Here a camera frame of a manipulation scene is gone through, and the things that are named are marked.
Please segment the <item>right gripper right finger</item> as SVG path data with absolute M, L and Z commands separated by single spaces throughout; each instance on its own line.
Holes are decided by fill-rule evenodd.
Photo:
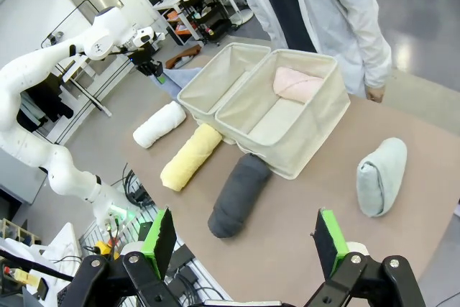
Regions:
M 332 210 L 320 209 L 311 234 L 325 281 L 307 306 L 347 306 L 353 298 L 369 306 L 424 306 L 410 263 L 399 255 L 382 262 L 349 249 Z

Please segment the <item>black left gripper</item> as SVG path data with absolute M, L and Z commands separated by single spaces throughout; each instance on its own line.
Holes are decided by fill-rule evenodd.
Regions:
M 137 50 L 129 55 L 130 61 L 145 76 L 153 75 L 159 84 L 164 84 L 166 76 L 161 62 L 152 58 L 152 53 L 147 50 Z

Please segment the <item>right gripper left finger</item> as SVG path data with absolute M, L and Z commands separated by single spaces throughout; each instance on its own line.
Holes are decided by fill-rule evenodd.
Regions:
M 118 306 L 137 297 L 143 306 L 179 306 L 164 282 L 177 237 L 169 209 L 157 212 L 140 251 L 116 260 L 91 255 L 73 278 L 74 306 Z

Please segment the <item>person left hand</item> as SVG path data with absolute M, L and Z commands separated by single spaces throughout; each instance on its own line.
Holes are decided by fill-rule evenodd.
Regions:
M 381 87 L 371 87 L 367 84 L 365 85 L 366 98 L 375 103 L 382 103 L 385 95 L 385 86 Z

